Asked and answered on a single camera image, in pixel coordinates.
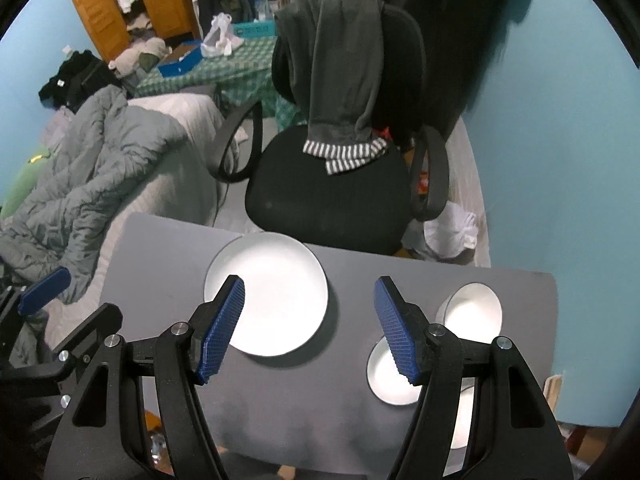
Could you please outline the white ribbed bowl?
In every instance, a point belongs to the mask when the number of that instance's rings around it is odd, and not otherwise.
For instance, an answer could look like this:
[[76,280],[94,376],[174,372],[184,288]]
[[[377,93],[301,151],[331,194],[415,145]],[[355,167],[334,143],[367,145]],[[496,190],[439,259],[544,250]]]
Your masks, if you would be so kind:
[[469,443],[471,425],[473,419],[473,406],[475,396],[475,380],[464,378],[462,380],[454,435],[450,445],[448,460],[444,475],[449,476],[462,469],[466,447]]
[[501,333],[502,304],[495,291],[486,284],[465,284],[439,307],[436,322],[458,338],[490,344]]
[[382,337],[373,347],[367,362],[367,381],[378,400],[393,406],[407,406],[419,400],[421,388],[411,385],[396,367],[392,352]]

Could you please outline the white plate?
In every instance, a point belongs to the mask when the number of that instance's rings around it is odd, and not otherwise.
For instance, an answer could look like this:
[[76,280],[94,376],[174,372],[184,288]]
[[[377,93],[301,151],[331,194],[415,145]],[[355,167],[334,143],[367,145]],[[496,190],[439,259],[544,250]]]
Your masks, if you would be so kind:
[[232,240],[209,265],[203,298],[213,300],[230,275],[242,278],[245,286],[231,338],[236,350],[275,358],[303,347],[318,332],[328,310],[328,280],[303,243],[270,232]]

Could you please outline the white cloth on floor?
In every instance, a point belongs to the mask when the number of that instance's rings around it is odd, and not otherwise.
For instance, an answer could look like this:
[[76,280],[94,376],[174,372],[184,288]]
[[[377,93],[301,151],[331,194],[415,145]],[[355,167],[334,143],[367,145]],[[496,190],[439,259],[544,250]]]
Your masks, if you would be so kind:
[[412,220],[401,239],[402,247],[420,258],[448,261],[477,246],[476,214],[448,202],[433,220]]

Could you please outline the green pillow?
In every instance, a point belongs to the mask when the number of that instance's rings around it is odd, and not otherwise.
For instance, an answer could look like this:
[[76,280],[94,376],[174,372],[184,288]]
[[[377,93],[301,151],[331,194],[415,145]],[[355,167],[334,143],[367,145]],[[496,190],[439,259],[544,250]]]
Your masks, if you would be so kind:
[[26,162],[23,168],[18,172],[16,179],[9,189],[1,207],[1,217],[8,218],[17,211],[18,207],[26,200],[30,192],[36,186],[40,174],[43,172],[44,166],[52,157],[52,152],[45,146],[40,146],[35,155]]

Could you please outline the black office chair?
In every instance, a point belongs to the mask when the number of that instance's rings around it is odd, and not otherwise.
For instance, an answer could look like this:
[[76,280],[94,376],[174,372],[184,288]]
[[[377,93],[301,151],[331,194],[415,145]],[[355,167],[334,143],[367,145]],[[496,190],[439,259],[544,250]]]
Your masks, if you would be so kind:
[[272,82],[303,123],[265,141],[262,101],[247,100],[218,130],[208,172],[246,183],[246,213],[263,230],[393,255],[449,193],[444,141],[424,116],[418,23],[382,0],[298,0],[276,29]]

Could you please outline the grey quilted duvet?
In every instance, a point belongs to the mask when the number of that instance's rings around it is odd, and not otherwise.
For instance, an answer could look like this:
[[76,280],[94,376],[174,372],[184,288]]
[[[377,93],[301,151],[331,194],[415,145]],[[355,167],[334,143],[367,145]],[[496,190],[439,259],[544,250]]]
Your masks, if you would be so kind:
[[79,300],[122,203],[186,140],[177,119],[130,104],[122,89],[90,96],[32,192],[1,222],[1,260],[12,278],[35,283],[65,268],[70,286],[58,298]]

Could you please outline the wooden plank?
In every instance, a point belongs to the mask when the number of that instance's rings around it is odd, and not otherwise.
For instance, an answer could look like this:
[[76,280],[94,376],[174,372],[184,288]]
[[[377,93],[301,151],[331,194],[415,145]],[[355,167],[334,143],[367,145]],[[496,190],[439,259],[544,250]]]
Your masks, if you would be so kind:
[[562,382],[562,374],[551,375],[544,381],[544,388],[542,389],[542,393],[544,394],[544,398],[546,399],[552,413],[555,413],[556,406],[559,402]]

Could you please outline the black clothes pile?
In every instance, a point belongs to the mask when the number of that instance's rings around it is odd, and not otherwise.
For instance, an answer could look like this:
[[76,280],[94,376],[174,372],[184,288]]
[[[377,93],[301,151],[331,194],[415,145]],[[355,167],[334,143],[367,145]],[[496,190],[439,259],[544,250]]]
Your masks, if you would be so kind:
[[41,103],[56,110],[65,106],[76,113],[90,96],[107,86],[122,86],[107,64],[89,50],[73,51],[41,87],[38,96]]

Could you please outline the green checkered tablecloth table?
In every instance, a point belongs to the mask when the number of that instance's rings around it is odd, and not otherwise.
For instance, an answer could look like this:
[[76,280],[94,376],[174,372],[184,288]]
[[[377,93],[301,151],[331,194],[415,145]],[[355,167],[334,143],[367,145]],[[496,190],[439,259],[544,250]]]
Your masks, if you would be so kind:
[[303,114],[274,88],[271,62],[276,37],[247,39],[231,56],[202,58],[190,72],[164,77],[153,68],[134,90],[136,98],[177,93],[198,86],[215,86],[220,93],[224,114],[249,99],[262,101],[264,116],[273,117],[282,131],[301,125]]

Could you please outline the blue cardboard box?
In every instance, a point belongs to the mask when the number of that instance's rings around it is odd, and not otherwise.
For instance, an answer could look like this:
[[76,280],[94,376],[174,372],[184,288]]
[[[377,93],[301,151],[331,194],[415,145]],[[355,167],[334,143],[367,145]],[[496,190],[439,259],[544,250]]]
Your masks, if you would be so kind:
[[156,67],[164,78],[177,77],[193,70],[201,62],[202,58],[201,43],[199,41],[187,41],[184,44],[179,44]]

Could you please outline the white plastic bag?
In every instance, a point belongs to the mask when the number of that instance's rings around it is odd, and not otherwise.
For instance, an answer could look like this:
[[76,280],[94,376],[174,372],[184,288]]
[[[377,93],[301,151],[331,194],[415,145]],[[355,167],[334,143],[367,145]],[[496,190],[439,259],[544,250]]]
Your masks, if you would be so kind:
[[212,18],[209,32],[201,43],[201,55],[203,58],[231,56],[243,44],[244,39],[234,33],[231,15],[219,13]]

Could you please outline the dark grey sweater striped cuffs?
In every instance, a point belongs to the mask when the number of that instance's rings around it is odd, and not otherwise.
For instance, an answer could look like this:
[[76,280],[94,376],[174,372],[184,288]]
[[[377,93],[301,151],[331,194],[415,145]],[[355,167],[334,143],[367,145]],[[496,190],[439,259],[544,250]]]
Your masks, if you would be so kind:
[[330,176],[366,166],[387,140],[371,117],[384,67],[378,0],[295,0],[274,18],[295,103],[307,121],[303,153]]

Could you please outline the teal plastic basket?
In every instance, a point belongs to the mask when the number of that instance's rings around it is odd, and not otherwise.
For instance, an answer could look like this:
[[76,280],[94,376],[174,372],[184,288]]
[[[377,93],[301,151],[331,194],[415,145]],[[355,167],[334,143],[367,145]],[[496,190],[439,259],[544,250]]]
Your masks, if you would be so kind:
[[236,23],[233,25],[235,36],[243,39],[257,39],[276,36],[273,20]]

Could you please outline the pile of black jackets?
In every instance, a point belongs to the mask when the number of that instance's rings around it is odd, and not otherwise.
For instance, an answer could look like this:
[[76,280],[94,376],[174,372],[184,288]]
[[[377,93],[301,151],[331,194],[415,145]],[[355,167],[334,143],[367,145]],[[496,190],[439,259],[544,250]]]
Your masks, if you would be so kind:
[[468,104],[506,0],[383,0],[420,26],[427,59],[425,121],[448,138]]

